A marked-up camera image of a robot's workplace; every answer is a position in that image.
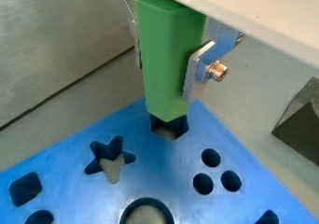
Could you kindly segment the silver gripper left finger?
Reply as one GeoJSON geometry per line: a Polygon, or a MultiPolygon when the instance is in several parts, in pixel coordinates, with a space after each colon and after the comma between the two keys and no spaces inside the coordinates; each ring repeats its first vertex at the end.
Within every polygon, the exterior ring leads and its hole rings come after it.
{"type": "Polygon", "coordinates": [[[137,25],[137,10],[136,10],[136,1],[134,0],[122,0],[122,4],[128,16],[128,25],[129,32],[133,37],[134,44],[134,57],[136,57],[136,66],[141,68],[140,63],[140,37],[138,37],[138,25],[137,25]]]}

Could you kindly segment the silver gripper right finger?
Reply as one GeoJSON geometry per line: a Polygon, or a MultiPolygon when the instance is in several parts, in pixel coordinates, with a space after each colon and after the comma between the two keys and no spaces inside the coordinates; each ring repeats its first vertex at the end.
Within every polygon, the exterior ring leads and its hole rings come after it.
{"type": "Polygon", "coordinates": [[[196,84],[209,79],[220,82],[228,73],[228,67],[220,59],[240,43],[243,33],[223,22],[209,19],[205,29],[207,41],[188,58],[181,97],[186,102],[195,99],[196,84]]]}

